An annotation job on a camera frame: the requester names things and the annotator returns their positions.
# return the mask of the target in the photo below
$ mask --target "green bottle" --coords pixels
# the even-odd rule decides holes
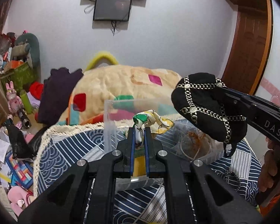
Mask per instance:
[[[24,89],[20,91],[20,98],[23,102],[26,113],[31,114],[32,113],[32,106],[31,106],[31,103],[29,101],[28,95],[27,95],[27,93]]]

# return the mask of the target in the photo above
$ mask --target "pink square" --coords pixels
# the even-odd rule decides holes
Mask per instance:
[[[161,81],[161,79],[158,76],[148,74],[148,77],[149,77],[149,80],[152,83],[155,83],[155,84],[158,84],[160,86],[163,86],[162,85],[162,81]]]

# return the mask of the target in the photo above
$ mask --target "black hat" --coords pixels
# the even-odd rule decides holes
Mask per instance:
[[[215,87],[226,87],[220,78],[208,73],[196,73],[182,78],[172,92],[175,109],[211,138],[223,142],[224,150],[231,144],[232,156],[237,143],[247,133],[247,123],[234,105],[219,103],[212,96]]]

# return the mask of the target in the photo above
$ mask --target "black tumbler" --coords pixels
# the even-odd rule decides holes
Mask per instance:
[[[25,127],[25,129],[29,129],[31,127],[31,122],[28,119],[28,117],[25,114],[23,109],[18,110],[18,116],[19,116],[19,119],[21,120],[23,126]]]

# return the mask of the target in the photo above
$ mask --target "pink slipper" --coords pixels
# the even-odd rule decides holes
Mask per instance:
[[[10,206],[12,210],[17,216],[23,211],[17,204],[19,200],[24,200],[26,207],[34,200],[33,195],[22,189],[20,186],[13,186],[8,191],[7,197],[11,202]]]

